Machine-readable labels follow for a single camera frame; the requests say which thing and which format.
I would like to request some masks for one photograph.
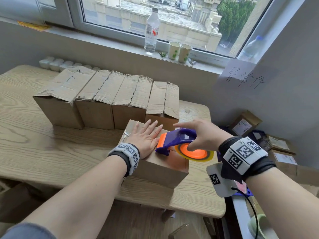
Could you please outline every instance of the person's left hand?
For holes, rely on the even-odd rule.
[[[138,122],[133,128],[132,133],[126,139],[125,142],[135,145],[140,151],[140,159],[146,158],[155,148],[160,138],[156,138],[162,130],[163,125],[159,125],[157,128],[157,121],[151,125],[151,120],[148,120],[142,129],[138,131]]]

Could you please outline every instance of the black cable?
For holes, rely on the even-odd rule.
[[[242,191],[240,191],[239,189],[234,188],[234,187],[232,187],[232,190],[236,190],[236,191],[238,191],[239,193],[241,193],[243,196],[245,196],[245,198],[248,200],[248,202],[249,202],[251,208],[253,209],[253,212],[254,212],[254,215],[255,215],[255,218],[256,218],[256,225],[257,225],[255,239],[257,239],[257,237],[258,237],[258,218],[257,218],[257,213],[256,213],[256,211],[255,211],[255,209],[254,209],[254,207],[253,207],[253,204],[250,202],[250,200],[248,199],[248,196],[247,196],[244,192],[242,192]]]

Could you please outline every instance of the tape roll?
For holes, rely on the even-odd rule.
[[[197,149],[195,151],[188,151],[189,143],[178,144],[174,146],[176,152],[180,154],[182,157],[195,161],[195,162],[206,162],[212,160],[214,157],[214,151],[207,151]]]

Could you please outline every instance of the person's right arm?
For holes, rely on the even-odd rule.
[[[229,133],[205,120],[177,123],[175,127],[195,129],[197,138],[190,150],[217,151]],[[256,197],[279,238],[317,238],[319,199],[277,168],[248,177],[246,183]]]

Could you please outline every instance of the wood grain tabletop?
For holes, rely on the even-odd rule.
[[[65,187],[106,158],[122,130],[52,126],[32,98],[58,73],[21,65],[0,76],[0,177]],[[180,121],[210,120],[209,109],[180,101]],[[189,175],[169,189],[135,177],[125,179],[116,199],[220,218],[225,200],[206,173],[216,163],[189,162]]]

